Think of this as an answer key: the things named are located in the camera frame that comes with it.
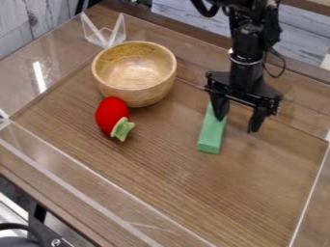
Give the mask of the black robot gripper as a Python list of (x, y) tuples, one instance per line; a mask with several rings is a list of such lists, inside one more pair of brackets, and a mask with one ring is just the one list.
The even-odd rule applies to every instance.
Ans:
[(241, 57), (229, 51), (228, 57), (231, 69), (211, 70), (204, 75), (207, 78), (204, 89), (209, 94), (213, 115), (219, 121), (224, 119), (229, 100), (255, 108), (247, 132), (256, 132), (267, 116), (276, 114), (281, 93), (264, 81), (265, 52), (256, 57)]

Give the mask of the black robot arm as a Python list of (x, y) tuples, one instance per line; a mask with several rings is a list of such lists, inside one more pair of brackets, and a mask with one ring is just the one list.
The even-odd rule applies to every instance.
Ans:
[(212, 111), (221, 121), (235, 101), (252, 108), (247, 131), (256, 132), (269, 115), (275, 115), (281, 93), (264, 79), (267, 52), (279, 41), (277, 2), (273, 0), (207, 0), (211, 14), (223, 9), (229, 19), (232, 47), (228, 72), (209, 71), (204, 86)]

